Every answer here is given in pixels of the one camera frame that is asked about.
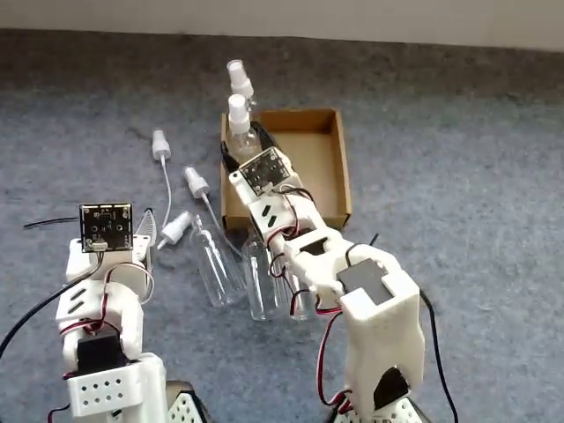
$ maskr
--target plastic bottle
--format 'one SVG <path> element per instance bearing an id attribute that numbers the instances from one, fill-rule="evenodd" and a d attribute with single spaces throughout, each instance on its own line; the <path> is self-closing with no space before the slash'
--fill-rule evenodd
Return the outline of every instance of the plastic bottle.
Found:
<path id="1" fill-rule="evenodd" d="M 269 273 L 271 254 L 254 229 L 249 231 L 241 252 L 251 317 L 273 320 L 287 314 L 290 306 L 286 293 Z"/>
<path id="2" fill-rule="evenodd" d="M 221 307 L 241 300 L 246 294 L 241 269 L 218 229 L 196 215 L 190 242 L 211 304 Z"/>
<path id="3" fill-rule="evenodd" d="M 231 91 L 233 94 L 240 94 L 245 98 L 245 105 L 251 120 L 259 119 L 260 110 L 256 102 L 255 90 L 250 82 L 242 60 L 232 60 L 227 64 L 229 79 L 231 80 Z"/>
<path id="4" fill-rule="evenodd" d="M 245 98 L 240 94 L 229 97 L 229 134 L 226 142 L 229 153 L 240 164 L 261 152 L 260 139 L 250 127 Z"/>

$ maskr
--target cardboard box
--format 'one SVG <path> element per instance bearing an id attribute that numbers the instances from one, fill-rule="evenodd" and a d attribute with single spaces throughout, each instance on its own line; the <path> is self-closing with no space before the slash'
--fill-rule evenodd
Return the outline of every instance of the cardboard box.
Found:
<path id="1" fill-rule="evenodd" d="M 268 110 L 261 113 L 260 119 L 314 196 L 325 223 L 342 229 L 351 217 L 352 205 L 340 113 L 333 109 Z M 222 140 L 226 134 L 227 119 L 223 114 Z M 227 230 L 249 227 L 248 211 L 229 183 L 223 166 L 220 172 L 224 227 Z"/>

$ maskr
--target mounting holes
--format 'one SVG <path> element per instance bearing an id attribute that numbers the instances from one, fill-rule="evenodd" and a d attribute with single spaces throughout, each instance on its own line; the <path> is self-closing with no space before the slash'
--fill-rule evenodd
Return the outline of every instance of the mounting holes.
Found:
<path id="1" fill-rule="evenodd" d="M 268 221 L 268 227 L 273 227 L 274 222 L 276 222 L 276 216 L 271 216 L 271 219 Z"/>
<path id="2" fill-rule="evenodd" d="M 77 311 L 79 308 L 81 308 L 84 305 L 85 305 L 84 301 L 79 301 L 73 307 L 69 308 L 69 311 L 67 312 L 67 314 L 69 314 L 69 315 L 73 314 L 75 311 Z"/>
<path id="3" fill-rule="evenodd" d="M 79 289 L 73 296 L 70 297 L 70 300 L 74 301 L 76 298 L 78 298 L 80 295 L 82 295 L 85 292 L 86 290 L 84 288 Z"/>

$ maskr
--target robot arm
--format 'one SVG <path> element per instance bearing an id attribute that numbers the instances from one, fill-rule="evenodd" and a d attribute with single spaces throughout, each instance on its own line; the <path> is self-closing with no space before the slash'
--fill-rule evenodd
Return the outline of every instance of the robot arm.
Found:
<path id="1" fill-rule="evenodd" d="M 385 416 L 423 379 L 418 286 L 392 254 L 327 227 L 312 199 L 298 195 L 300 177 L 278 148 L 244 163 L 229 181 L 271 253 L 284 254 L 324 308 L 341 308 L 348 399 L 366 421 Z"/>
<path id="2" fill-rule="evenodd" d="M 63 337 L 73 421 L 171 421 L 163 362 L 142 352 L 140 299 L 149 294 L 151 285 L 135 266 L 145 269 L 150 263 L 148 244 L 147 237 L 135 237 L 133 250 L 106 252 L 96 273 L 61 296 L 56 321 Z M 94 253 L 82 251 L 80 240 L 73 240 L 67 279 L 92 268 L 96 260 Z M 112 277 L 105 284 L 109 270 Z"/>

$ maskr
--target gray carpet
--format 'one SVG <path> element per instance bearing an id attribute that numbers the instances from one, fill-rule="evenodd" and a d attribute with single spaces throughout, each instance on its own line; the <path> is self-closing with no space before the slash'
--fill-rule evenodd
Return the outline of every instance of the gray carpet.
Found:
<path id="1" fill-rule="evenodd" d="M 461 421 L 561 421 L 564 56 L 44 32 L 0 33 L 0 52 L 0 332 L 62 283 L 78 232 L 22 224 L 109 200 L 162 218 L 160 168 L 129 127 L 166 131 L 173 214 L 198 210 L 181 170 L 195 164 L 217 187 L 225 63 L 241 57 L 265 107 L 342 110 L 354 203 L 345 234 L 379 231 L 434 301 Z M 155 271 L 145 349 L 169 378 L 193 382 L 218 422 L 321 421 L 324 319 L 259 324 L 242 305 L 211 308 L 186 241 Z M 67 402 L 55 310 L 25 326 L 0 362 L 4 422 L 44 421 Z M 427 371 L 414 397 L 435 423 L 449 422 L 425 311 L 421 321 Z M 334 335 L 327 390 L 342 381 L 343 327 Z"/>

